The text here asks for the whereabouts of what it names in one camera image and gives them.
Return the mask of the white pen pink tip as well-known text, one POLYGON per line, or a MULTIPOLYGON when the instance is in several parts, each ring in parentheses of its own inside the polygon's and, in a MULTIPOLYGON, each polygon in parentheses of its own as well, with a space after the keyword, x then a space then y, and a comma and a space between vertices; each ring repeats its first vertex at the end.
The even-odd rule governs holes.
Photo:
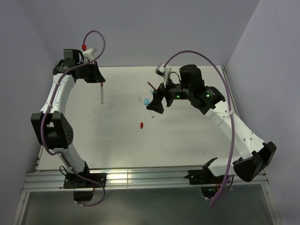
POLYGON ((101 104, 104 104, 104 83, 101 82, 100 84, 100 99, 101 99, 101 104))

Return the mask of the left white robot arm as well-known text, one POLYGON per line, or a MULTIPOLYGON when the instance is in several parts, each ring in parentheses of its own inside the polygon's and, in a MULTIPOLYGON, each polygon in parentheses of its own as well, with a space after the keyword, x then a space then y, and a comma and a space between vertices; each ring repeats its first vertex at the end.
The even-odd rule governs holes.
POLYGON ((66 166, 66 177, 75 176, 75 183, 86 187, 91 183, 87 163, 73 145, 74 131, 65 117, 67 101, 77 80, 105 83, 95 60, 96 48, 65 49, 64 58, 53 69, 52 87, 46 103, 30 121, 39 143, 51 156, 58 156, 66 166))

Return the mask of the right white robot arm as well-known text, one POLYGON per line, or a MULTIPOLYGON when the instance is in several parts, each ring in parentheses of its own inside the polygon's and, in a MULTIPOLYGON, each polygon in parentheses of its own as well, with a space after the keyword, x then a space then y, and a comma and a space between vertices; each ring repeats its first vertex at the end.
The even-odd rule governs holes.
POLYGON ((202 169, 204 180, 212 183, 218 177, 236 175, 245 182, 251 182, 270 164, 277 150, 275 144, 258 137, 230 108, 229 98, 217 88, 205 85, 202 72, 196 65, 185 65, 179 69, 179 83, 173 83, 171 73, 170 66, 158 65, 156 74, 163 77, 163 82, 153 91, 153 99, 146 108, 162 114, 162 100, 168 107, 174 100, 188 100, 234 141, 231 149, 239 153, 237 158, 214 158, 207 162, 202 169))

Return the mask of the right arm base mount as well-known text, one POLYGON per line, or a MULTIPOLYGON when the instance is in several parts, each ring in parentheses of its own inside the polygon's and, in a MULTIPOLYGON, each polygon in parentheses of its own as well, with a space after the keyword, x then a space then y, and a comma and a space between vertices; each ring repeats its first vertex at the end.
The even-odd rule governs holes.
POLYGON ((204 185, 201 192, 204 197, 211 199, 221 188, 224 175, 214 176, 210 170, 199 169, 189 170, 184 178, 189 180, 190 185, 204 185))

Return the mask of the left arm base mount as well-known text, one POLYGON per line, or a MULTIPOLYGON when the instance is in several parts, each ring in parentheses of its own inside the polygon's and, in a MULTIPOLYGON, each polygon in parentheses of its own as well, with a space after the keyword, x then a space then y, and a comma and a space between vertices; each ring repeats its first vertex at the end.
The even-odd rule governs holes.
POLYGON ((103 172, 90 173, 83 179, 76 174, 68 173, 65 176, 63 188, 73 190, 73 199, 79 203, 92 200, 96 188, 105 190, 107 174, 103 172))

